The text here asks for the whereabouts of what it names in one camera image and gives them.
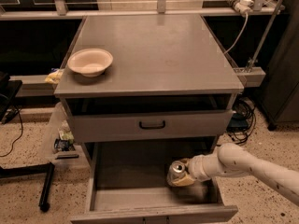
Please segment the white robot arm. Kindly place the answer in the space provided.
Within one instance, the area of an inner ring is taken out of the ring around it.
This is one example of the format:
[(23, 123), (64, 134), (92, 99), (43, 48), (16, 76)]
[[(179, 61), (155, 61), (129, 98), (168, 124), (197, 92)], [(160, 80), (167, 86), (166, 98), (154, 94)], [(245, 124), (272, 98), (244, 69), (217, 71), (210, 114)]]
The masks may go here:
[(220, 145), (212, 154), (173, 161), (167, 182), (186, 187), (213, 177), (253, 175), (280, 195), (299, 205), (299, 173), (270, 161), (259, 159), (233, 143)]

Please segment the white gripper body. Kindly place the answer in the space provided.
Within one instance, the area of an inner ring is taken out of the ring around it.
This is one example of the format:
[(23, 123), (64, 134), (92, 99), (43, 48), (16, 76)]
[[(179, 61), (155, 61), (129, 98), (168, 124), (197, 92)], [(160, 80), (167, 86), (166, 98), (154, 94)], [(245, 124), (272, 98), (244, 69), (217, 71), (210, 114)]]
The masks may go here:
[(221, 172), (222, 166), (215, 154), (198, 155), (189, 159), (188, 172), (192, 179), (204, 182)]

